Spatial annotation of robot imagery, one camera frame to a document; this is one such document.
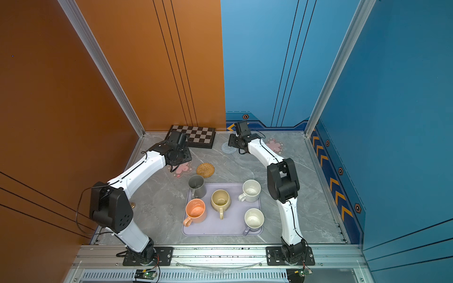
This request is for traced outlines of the light blue woven coaster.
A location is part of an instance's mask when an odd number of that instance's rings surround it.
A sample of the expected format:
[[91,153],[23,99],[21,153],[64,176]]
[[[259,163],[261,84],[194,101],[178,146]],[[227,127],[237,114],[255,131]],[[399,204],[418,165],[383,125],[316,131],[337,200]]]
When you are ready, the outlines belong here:
[[228,145],[228,142],[225,142],[222,146],[221,146],[221,150],[226,153],[226,154],[233,154],[237,151],[237,148],[235,147],[232,147],[232,146],[229,146]]

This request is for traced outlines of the pink flower coaster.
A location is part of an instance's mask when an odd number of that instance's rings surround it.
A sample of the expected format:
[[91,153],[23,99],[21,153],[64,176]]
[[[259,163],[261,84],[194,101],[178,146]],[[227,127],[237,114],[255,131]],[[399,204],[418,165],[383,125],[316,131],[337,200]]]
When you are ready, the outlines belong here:
[[192,170],[191,162],[186,162],[179,165],[172,173],[175,178],[181,178],[183,175],[191,173]]
[[268,139],[266,145],[275,153],[282,154],[284,151],[284,144],[276,139]]

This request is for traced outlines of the tan rattan round coaster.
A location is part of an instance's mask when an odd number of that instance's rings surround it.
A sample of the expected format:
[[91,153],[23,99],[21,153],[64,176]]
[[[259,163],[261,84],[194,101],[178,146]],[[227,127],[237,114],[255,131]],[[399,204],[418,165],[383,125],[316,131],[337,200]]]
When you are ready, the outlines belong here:
[[197,167],[196,173],[203,178],[209,178],[215,173],[215,167],[211,163],[202,163]]

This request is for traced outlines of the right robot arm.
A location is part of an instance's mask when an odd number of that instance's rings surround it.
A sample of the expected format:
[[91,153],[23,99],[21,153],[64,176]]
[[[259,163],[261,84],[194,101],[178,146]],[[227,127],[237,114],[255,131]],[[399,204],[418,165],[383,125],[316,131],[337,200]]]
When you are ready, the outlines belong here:
[[300,183],[295,163],[273,152],[263,138],[252,133],[247,122],[234,124],[236,133],[230,134],[228,145],[255,156],[267,169],[267,187],[277,202],[281,218],[281,251],[283,260],[290,265],[314,266],[315,257],[302,236],[297,214]]

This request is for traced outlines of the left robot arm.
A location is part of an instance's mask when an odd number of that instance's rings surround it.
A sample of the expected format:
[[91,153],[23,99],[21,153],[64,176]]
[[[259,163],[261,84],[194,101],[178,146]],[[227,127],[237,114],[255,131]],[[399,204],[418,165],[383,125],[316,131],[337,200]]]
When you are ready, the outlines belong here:
[[153,240],[133,220],[130,198],[154,173],[166,166],[178,168],[192,160],[186,134],[176,130],[169,137],[143,151],[132,167],[107,183],[90,188],[89,217],[111,232],[126,246],[126,255],[140,265],[156,264]]

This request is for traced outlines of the folded chessboard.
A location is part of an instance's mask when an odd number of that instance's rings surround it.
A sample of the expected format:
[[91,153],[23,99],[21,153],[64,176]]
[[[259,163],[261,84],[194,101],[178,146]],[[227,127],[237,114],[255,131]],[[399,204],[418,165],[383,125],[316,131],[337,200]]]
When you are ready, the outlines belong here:
[[216,135],[215,128],[212,127],[172,125],[165,139],[167,139],[173,131],[186,134],[188,147],[204,149],[212,149]]

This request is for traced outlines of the white ceramic mug upper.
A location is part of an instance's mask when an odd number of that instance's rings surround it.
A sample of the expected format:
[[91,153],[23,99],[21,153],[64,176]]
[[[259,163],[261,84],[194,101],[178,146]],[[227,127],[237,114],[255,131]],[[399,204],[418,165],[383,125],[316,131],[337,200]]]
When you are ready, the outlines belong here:
[[259,199],[261,185],[256,180],[247,180],[243,183],[243,192],[239,195],[240,202],[255,202]]

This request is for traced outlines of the yellow ceramic mug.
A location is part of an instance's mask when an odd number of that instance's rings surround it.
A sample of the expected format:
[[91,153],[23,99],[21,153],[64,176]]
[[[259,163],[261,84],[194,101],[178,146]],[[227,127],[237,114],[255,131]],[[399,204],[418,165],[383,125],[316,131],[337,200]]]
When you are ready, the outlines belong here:
[[215,191],[211,196],[211,206],[219,213],[219,218],[224,219],[225,211],[231,206],[231,197],[223,189]]

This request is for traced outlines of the white lavender mug lower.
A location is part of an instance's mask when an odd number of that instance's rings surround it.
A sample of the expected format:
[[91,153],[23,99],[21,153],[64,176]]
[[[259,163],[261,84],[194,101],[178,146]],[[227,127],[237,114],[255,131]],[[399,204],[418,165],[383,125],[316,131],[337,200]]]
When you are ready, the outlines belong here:
[[251,208],[244,215],[245,230],[243,235],[256,232],[264,225],[264,214],[257,208]]

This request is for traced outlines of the green circuit board left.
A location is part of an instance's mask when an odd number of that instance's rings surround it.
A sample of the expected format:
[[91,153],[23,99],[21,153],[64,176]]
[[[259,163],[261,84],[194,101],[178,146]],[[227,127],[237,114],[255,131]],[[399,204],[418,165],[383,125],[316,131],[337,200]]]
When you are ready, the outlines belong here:
[[136,282],[145,282],[149,283],[157,279],[158,273],[155,270],[150,270],[150,269],[141,269],[141,270],[136,270],[135,275],[134,275],[134,281]]

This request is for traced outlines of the circuit board right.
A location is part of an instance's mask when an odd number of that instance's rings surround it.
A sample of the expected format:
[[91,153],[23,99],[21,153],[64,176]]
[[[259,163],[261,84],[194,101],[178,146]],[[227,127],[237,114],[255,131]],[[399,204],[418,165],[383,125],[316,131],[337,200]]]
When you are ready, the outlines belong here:
[[308,267],[301,269],[289,268],[286,269],[286,273],[289,283],[304,283],[306,277],[311,275],[313,271]]

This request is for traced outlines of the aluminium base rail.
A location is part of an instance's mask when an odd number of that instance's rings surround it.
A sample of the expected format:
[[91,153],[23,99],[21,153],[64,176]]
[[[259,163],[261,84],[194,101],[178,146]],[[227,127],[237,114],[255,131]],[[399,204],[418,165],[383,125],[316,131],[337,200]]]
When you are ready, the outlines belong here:
[[305,283],[371,283],[372,274],[356,245],[310,244],[314,266],[288,265],[271,244],[156,246],[156,264],[128,262],[120,245],[82,246],[67,283],[140,283],[136,270],[158,273],[150,283],[288,283],[286,269],[308,267]]

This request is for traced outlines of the aluminium frame post right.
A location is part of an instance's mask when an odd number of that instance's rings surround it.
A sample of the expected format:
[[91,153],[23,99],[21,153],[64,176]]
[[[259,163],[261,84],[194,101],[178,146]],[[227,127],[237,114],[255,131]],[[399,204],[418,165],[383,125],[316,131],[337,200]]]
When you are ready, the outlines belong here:
[[376,0],[361,0],[356,8],[353,18],[348,26],[342,44],[337,52],[333,65],[329,71],[324,86],[319,94],[310,119],[304,131],[305,137],[309,138],[313,133],[324,108],[337,84],[342,71],[356,45],[356,42],[365,26]]

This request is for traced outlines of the aluminium frame post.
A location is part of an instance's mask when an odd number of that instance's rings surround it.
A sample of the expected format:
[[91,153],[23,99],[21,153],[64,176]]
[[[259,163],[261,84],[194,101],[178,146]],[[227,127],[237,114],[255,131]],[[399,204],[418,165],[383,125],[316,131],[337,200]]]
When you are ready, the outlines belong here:
[[310,119],[304,131],[305,137],[309,138],[313,133],[324,108],[337,84],[342,71],[356,45],[356,42],[365,26],[376,0],[361,0],[356,8],[353,18],[348,26],[342,44],[337,52],[333,65],[329,71],[324,86],[319,94]]
[[113,93],[115,99],[122,108],[133,129],[139,137],[143,137],[146,131],[140,122],[138,115],[133,109],[132,104],[127,98],[120,81],[110,66],[103,50],[85,20],[78,4],[73,0],[58,0],[58,3],[66,14],[66,17],[73,26],[75,32],[79,36],[79,39],[83,43],[85,49],[91,56],[106,84]]

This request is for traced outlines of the aluminium frame post left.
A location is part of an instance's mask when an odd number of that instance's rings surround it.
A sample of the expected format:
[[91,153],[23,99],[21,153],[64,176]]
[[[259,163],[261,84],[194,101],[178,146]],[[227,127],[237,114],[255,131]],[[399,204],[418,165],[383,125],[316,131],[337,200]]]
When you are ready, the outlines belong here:
[[122,108],[133,129],[139,137],[143,137],[146,131],[140,122],[138,115],[133,109],[132,104],[127,98],[120,81],[110,66],[103,50],[85,20],[78,4],[73,0],[58,0],[58,3],[66,14],[66,17],[73,26],[75,32],[79,36],[79,39],[83,43],[85,49],[91,56],[106,84],[113,93],[115,99]]

